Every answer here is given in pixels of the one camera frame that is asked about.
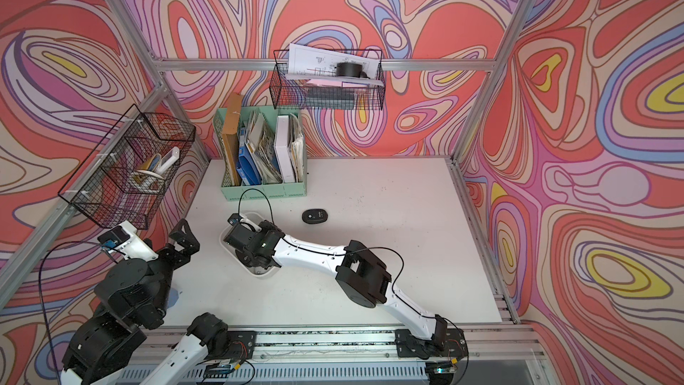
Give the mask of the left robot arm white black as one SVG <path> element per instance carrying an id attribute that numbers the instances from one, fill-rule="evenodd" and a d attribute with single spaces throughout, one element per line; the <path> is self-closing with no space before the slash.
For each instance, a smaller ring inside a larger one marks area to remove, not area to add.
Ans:
<path id="1" fill-rule="evenodd" d="M 71 338 L 62 359 L 62 384 L 114 384 L 146 332 L 164 324 L 174 272 L 200 250 L 188 222 L 180 220 L 170 242 L 155 251 L 128 221 L 99 236 L 108 253 L 122 259 L 94 288 L 100 304 Z M 227 325 L 210 313 L 194 319 L 146 384 L 178 384 L 194 367 L 226 359 L 231 347 Z"/>

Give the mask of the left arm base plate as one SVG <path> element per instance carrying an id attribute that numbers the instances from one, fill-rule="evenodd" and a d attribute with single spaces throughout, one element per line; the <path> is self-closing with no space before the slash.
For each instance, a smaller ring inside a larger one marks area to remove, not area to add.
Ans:
<path id="1" fill-rule="evenodd" d="M 220 332 L 214 346 L 216 360 L 250 360 L 253 356 L 258 334 L 254 331 Z"/>

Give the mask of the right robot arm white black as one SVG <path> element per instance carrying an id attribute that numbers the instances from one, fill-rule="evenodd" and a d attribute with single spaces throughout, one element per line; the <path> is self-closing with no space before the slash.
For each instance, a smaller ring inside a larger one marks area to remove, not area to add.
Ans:
<path id="1" fill-rule="evenodd" d="M 397 278 L 375 252 L 356 240 L 345 246 L 326 246 L 287 235 L 274 223 L 256 224 L 239 213 L 229 217 L 223 243 L 249 272 L 299 267 L 335 279 L 347 297 L 363 308 L 383 308 L 403 324 L 411 337 L 407 347 L 428 358 L 445 350 L 447 319 L 419 307 L 397 286 Z"/>

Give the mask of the white storage tray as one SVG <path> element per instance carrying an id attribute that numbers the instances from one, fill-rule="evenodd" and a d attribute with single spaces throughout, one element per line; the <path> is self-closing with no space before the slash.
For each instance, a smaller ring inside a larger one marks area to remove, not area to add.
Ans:
<path id="1" fill-rule="evenodd" d="M 248 210 L 246 213 L 242 213 L 242 216 L 245 217 L 246 222 L 251 223 L 253 226 L 257 226 L 261 221 L 265 220 L 265 217 L 256 211 L 249 211 Z M 226 251 L 228 253 L 229 258 L 231 258 L 239 267 L 241 267 L 250 276 L 252 276 L 254 278 L 258 278 L 260 280 L 270 279 L 271 277 L 275 276 L 279 272 L 279 269 L 277 267 L 264 268 L 264 267 L 248 267 L 248 266 L 245 266 L 240 261 L 236 249 L 224 241 L 224 238 L 226 238 L 226 236 L 229 235 L 229 233 L 232 230 L 233 230 L 233 226 L 228 225 L 220 233 L 220 235 L 218 237 L 218 244 L 224 251 Z"/>

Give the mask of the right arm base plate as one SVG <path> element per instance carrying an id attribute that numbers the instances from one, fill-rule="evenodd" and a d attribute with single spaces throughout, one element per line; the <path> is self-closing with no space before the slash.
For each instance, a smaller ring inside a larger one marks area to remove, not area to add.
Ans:
<path id="1" fill-rule="evenodd" d="M 468 356 L 467 342 L 461 330 L 447 329 L 434 340 L 421 340 L 408 329 L 395 330 L 395 345 L 399 358 L 456 358 Z"/>

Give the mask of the black mouse top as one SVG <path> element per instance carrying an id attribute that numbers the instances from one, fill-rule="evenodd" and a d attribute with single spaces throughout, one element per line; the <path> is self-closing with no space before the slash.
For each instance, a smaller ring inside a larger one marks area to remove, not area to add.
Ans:
<path id="1" fill-rule="evenodd" d="M 301 219 L 305 224 L 318 225 L 325 223 L 329 218 L 328 212 L 324 209 L 309 209 L 305 210 Z"/>

